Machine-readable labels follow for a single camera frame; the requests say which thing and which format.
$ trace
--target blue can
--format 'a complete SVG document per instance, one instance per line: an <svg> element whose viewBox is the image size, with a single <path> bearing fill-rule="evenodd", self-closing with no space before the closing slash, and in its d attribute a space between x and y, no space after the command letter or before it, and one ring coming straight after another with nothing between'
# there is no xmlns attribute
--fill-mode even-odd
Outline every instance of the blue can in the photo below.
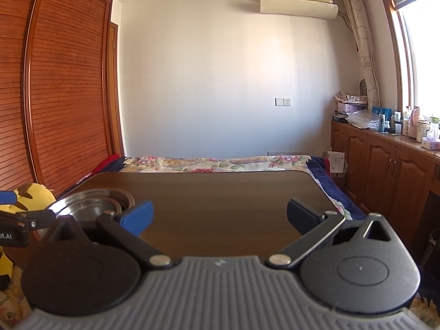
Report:
<svg viewBox="0 0 440 330"><path fill-rule="evenodd" d="M379 114L379 133L385 131L385 114Z"/></svg>

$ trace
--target wardrobe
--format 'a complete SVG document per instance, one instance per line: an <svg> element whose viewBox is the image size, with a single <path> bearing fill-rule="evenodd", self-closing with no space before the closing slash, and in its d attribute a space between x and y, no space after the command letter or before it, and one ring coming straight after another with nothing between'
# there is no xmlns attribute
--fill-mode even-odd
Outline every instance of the wardrobe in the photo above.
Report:
<svg viewBox="0 0 440 330"><path fill-rule="evenodd" d="M0 189L38 182L57 195L119 150L111 5L0 0Z"/></svg>

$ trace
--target air conditioner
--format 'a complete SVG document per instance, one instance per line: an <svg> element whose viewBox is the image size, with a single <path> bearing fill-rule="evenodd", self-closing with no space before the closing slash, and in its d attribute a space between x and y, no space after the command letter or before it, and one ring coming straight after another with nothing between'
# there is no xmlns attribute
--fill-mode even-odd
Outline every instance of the air conditioner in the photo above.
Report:
<svg viewBox="0 0 440 330"><path fill-rule="evenodd" d="M338 12L333 0L261 0L260 12L334 19Z"/></svg>

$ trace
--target louvered wardrobe door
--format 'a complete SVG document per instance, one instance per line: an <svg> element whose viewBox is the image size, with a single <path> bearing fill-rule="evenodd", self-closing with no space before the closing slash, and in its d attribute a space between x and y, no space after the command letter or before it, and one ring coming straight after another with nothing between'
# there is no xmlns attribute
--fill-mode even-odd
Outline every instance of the louvered wardrobe door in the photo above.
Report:
<svg viewBox="0 0 440 330"><path fill-rule="evenodd" d="M23 43L32 0L0 0L0 189L32 181L21 108Z"/></svg>
<svg viewBox="0 0 440 330"><path fill-rule="evenodd" d="M110 154L103 97L105 0L42 0L30 105L43 182L59 194Z"/></svg>

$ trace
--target brown table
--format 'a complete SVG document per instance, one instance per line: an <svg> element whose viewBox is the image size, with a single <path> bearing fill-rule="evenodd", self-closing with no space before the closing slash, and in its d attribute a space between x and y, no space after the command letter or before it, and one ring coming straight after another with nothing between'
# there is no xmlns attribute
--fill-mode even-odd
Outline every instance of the brown table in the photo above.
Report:
<svg viewBox="0 0 440 330"><path fill-rule="evenodd" d="M258 255L265 259L300 237L286 216L291 198L319 213L335 210L311 176L301 171L105 172L74 191L105 187L125 189L135 202L153 202L155 218L141 238L172 258ZM6 252L23 267L36 247L33 240L28 249Z"/></svg>

